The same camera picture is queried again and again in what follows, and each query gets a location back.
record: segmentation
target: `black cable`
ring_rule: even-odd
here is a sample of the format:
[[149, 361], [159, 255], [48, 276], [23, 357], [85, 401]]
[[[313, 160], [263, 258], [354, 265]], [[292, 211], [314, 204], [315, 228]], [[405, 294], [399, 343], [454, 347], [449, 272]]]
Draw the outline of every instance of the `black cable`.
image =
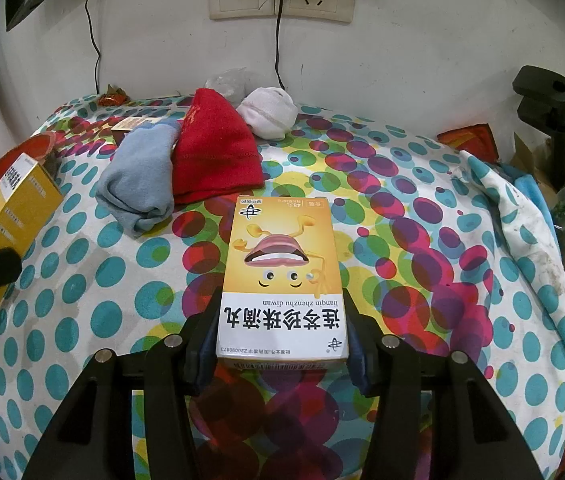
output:
[[276, 75], [278, 76], [278, 83], [280, 83], [280, 88], [286, 90], [285, 85], [283, 85], [283, 80], [280, 79], [280, 72], [278, 72], [278, 64], [280, 63], [280, 48], [279, 48], [279, 40], [280, 40], [280, 19], [283, 16], [283, 0], [280, 0], [278, 4], [278, 18], [276, 20]]
[[91, 14], [89, 14], [89, 7], [87, 4], [89, 0], [85, 0], [85, 12], [86, 18], [89, 20], [89, 35], [91, 36], [91, 44], [94, 46], [94, 50], [98, 53], [98, 59], [96, 59], [96, 66], [94, 67], [94, 80], [96, 82], [96, 93], [100, 93], [100, 83], [98, 82], [98, 68], [100, 66], [100, 59], [102, 57], [102, 53], [96, 44], [96, 40], [94, 39], [94, 25], [91, 23]]

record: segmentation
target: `white wall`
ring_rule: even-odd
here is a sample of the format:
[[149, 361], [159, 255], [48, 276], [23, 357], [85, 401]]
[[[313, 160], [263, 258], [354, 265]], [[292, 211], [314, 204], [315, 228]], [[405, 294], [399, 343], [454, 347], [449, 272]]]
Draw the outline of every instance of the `white wall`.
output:
[[[19, 139], [94, 90], [84, 0], [47, 0], [10, 33], [0, 0], [0, 104]], [[212, 22], [207, 0], [91, 0], [101, 86], [133, 98], [191, 92], [246, 66], [273, 86], [275, 20]], [[417, 134], [489, 122], [512, 153], [518, 69], [565, 75], [565, 0], [357, 0], [351, 25], [284, 18], [280, 70], [298, 102]]]

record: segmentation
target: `cartoon lips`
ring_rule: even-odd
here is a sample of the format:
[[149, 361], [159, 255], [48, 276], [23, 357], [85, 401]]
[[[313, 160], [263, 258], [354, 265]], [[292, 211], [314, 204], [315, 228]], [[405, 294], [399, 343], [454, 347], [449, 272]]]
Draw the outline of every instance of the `cartoon lips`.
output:
[[308, 263], [301, 246], [288, 235], [266, 236], [245, 257], [249, 267], [296, 267]]

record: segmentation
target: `yellow and white box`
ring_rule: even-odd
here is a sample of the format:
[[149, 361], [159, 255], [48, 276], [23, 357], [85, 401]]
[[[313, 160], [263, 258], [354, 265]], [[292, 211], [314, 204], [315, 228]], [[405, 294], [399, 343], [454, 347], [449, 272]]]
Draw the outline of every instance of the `yellow and white box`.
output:
[[[62, 202], [45, 169], [26, 153], [0, 179], [0, 249], [12, 247], [22, 258], [42, 226]], [[6, 286], [0, 287], [0, 301]]]
[[216, 354], [241, 369], [325, 368], [347, 359], [327, 199], [238, 197]]

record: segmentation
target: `black clamp knob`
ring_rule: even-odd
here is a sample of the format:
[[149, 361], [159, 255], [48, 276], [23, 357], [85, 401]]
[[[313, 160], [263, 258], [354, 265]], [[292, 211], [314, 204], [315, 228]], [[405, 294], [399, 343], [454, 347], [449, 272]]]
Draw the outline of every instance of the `black clamp knob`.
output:
[[514, 79], [514, 91], [523, 96], [518, 117], [552, 139], [551, 183], [565, 184], [565, 76], [526, 65]]

